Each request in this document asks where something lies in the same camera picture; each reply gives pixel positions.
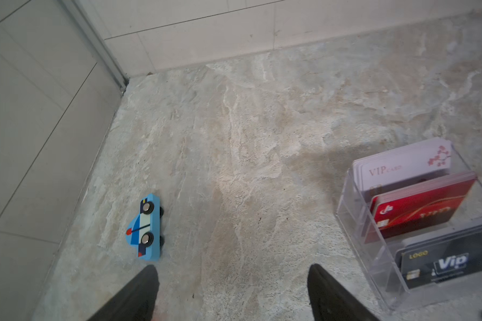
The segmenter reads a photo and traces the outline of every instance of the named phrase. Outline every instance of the clear acrylic card holder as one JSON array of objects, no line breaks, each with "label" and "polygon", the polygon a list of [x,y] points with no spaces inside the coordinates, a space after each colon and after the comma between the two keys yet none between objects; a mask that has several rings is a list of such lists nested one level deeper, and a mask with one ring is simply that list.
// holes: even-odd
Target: clear acrylic card holder
[{"label": "clear acrylic card holder", "polygon": [[[470,170],[453,147],[451,162],[450,174]],[[394,257],[396,248],[407,238],[441,228],[461,227],[475,218],[482,217],[480,181],[474,183],[468,196],[448,222],[384,239],[357,189],[352,170],[349,170],[339,200],[337,217],[366,278],[389,313],[419,308],[482,291],[482,271],[409,289]],[[372,236],[372,242],[367,241],[368,235]]]}]

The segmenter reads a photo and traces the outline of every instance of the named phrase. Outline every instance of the white vip card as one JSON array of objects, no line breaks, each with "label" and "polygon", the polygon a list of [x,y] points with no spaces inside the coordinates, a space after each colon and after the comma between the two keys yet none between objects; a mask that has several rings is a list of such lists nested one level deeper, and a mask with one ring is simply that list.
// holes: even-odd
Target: white vip card
[{"label": "white vip card", "polygon": [[433,138],[354,162],[357,185],[369,202],[375,195],[448,173],[451,142]]}]

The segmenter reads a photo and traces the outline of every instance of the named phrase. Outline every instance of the blue toy car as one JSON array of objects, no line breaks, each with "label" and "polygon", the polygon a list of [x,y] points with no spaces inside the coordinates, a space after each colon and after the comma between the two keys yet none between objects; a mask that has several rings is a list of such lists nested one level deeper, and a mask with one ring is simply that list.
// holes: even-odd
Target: blue toy car
[{"label": "blue toy car", "polygon": [[129,224],[127,242],[137,248],[138,257],[147,261],[157,261],[161,255],[164,237],[161,236],[161,217],[164,211],[161,200],[154,194],[141,201],[139,215]]}]

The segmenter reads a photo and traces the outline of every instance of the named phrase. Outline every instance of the vip card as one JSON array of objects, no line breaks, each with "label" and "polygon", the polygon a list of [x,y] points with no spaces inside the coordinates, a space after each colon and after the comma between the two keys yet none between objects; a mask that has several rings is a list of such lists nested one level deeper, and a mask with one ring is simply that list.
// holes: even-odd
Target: vip card
[{"label": "vip card", "polygon": [[443,176],[451,164],[451,142],[432,138],[353,162],[354,180],[366,202],[375,195]]},{"label": "vip card", "polygon": [[373,208],[377,227],[382,236],[388,238],[447,222],[464,201],[475,181],[476,175],[470,176],[466,181],[441,188],[417,190],[411,195],[403,194],[403,197],[389,202],[377,201]]},{"label": "vip card", "polygon": [[482,230],[413,244],[397,253],[407,286],[440,283],[482,271]]}]

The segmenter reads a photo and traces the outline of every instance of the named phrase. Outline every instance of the red card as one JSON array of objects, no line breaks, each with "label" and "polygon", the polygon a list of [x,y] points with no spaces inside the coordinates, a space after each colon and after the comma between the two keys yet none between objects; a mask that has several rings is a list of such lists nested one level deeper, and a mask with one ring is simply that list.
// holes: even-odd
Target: red card
[{"label": "red card", "polygon": [[[384,238],[447,222],[476,178],[380,203],[372,200],[374,219]],[[376,240],[368,233],[366,243]]]}]

